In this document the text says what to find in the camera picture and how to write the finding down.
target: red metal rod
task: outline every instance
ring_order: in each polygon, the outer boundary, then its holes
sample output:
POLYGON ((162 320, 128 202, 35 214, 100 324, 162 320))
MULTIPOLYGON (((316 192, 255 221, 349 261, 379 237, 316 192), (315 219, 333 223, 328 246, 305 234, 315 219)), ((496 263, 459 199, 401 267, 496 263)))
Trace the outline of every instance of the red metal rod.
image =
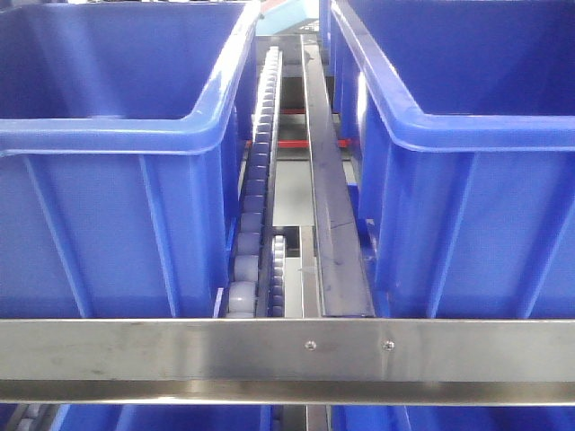
MULTIPOLYGON (((349 139, 338 141, 340 148, 345 148, 349 144, 349 139)), ((279 148, 307 148, 309 143, 305 139, 281 139, 278 141, 279 148)))

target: shelf rack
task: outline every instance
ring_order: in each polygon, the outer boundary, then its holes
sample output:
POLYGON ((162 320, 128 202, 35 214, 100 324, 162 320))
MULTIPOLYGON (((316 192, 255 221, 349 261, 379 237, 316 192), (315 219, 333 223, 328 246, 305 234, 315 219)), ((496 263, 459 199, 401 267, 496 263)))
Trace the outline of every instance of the shelf rack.
POLYGON ((307 404, 318 431, 326 404, 575 405, 573 320, 373 317, 320 49, 301 47, 315 227, 300 259, 319 276, 302 275, 304 318, 1 320, 2 402, 307 404))

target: stainless steel beam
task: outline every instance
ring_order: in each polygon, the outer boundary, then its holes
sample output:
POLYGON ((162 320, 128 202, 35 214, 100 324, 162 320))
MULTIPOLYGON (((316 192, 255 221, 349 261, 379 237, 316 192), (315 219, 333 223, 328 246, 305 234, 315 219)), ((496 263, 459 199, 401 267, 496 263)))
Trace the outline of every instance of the stainless steel beam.
POLYGON ((12 381, 2 402, 575 406, 573 383, 12 381))
POLYGON ((301 38, 323 315, 373 316, 320 50, 314 35, 301 38))
POLYGON ((575 383, 575 321, 1 320, 14 380, 575 383))

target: metal channel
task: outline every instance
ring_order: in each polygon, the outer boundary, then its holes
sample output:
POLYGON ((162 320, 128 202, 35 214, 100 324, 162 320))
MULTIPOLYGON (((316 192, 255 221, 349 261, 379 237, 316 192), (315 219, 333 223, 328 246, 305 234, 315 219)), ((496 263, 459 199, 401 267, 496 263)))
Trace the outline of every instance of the metal channel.
POLYGON ((314 35, 302 35, 301 44, 323 315, 373 316, 320 49, 314 35))
POLYGON ((273 242, 273 206, 275 200, 276 170, 278 159, 278 124, 279 124, 279 104, 281 101, 281 75, 283 67, 283 53, 278 53, 278 74, 276 76, 276 90, 274 99, 273 122, 271 125, 271 146, 270 146, 270 170, 268 174, 268 185, 266 193, 266 211, 263 225, 263 253, 261 254, 258 303, 255 315, 264 317, 268 315, 270 307, 270 268, 273 265, 272 242, 273 242))
MULTIPOLYGON (((302 314, 304 318, 318 318, 321 317, 321 309, 315 272, 314 228, 312 226, 300 227, 299 244, 302 268, 302 314)), ((328 407, 314 404, 306 405, 305 430, 329 431, 329 429, 328 407)))

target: metal guide rail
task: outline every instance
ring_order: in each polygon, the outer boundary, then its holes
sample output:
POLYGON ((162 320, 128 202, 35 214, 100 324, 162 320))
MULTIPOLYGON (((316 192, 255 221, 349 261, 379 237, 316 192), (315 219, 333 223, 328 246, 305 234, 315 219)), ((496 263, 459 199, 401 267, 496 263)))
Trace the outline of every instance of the metal guide rail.
POLYGON ((575 405, 575 321, 345 317, 373 305, 341 176, 323 168, 337 146, 319 50, 302 46, 317 251, 312 228, 300 251, 320 263, 319 288, 302 273, 304 319, 1 320, 1 401, 309 404, 322 426, 312 405, 575 405))

